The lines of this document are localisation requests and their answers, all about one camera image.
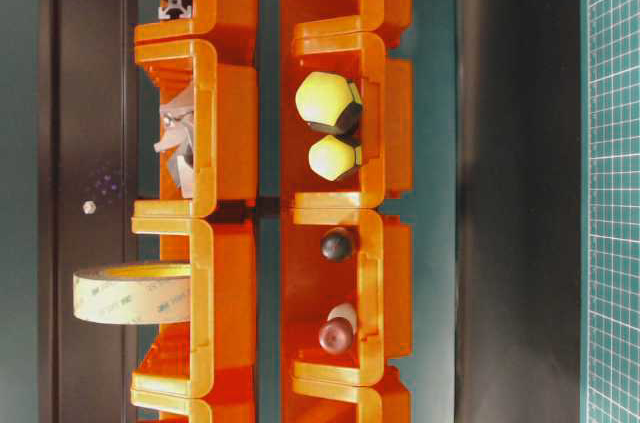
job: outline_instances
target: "double-sided tape roll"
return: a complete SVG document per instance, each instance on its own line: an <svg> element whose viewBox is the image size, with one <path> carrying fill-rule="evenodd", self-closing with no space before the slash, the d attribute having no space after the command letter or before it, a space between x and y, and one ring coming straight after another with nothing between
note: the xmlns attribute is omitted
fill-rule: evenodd
<svg viewBox="0 0 640 423"><path fill-rule="evenodd" d="M76 318L116 325L189 321L188 264L147 263L77 271L73 275Z"/></svg>

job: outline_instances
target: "black panel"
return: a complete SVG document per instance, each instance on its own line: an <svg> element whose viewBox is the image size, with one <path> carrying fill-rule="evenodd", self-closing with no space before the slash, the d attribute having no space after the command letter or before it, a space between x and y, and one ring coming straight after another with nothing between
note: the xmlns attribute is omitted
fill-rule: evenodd
<svg viewBox="0 0 640 423"><path fill-rule="evenodd" d="M457 419L579 420L580 0L459 0Z"/></svg>
<svg viewBox="0 0 640 423"><path fill-rule="evenodd" d="M135 421L134 328L73 316L72 275L136 257L136 0L41 0L41 421ZM85 215L83 203L97 211Z"/></svg>

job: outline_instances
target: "screw head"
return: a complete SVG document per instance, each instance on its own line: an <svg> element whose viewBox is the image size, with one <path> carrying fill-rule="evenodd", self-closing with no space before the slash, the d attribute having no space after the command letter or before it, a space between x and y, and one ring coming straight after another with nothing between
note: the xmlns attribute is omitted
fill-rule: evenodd
<svg viewBox="0 0 640 423"><path fill-rule="evenodd" d="M95 202L91 200L85 201L82 205L82 211L84 211L85 215L93 215L97 209L98 207L96 206Z"/></svg>

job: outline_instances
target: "green cutting mat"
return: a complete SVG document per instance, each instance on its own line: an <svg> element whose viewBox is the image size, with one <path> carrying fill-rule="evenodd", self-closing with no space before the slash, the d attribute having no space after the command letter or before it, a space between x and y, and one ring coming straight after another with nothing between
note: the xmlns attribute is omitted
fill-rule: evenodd
<svg viewBox="0 0 640 423"><path fill-rule="evenodd" d="M640 0L587 0L587 422L640 422Z"/></svg>

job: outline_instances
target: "metal bracket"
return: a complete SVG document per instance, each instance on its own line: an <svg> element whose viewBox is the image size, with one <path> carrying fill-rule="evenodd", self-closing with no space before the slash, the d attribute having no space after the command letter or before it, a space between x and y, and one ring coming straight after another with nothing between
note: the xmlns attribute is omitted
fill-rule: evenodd
<svg viewBox="0 0 640 423"><path fill-rule="evenodd" d="M158 8L158 19L191 18L193 15L191 4L192 0L167 0L167 6Z"/></svg>

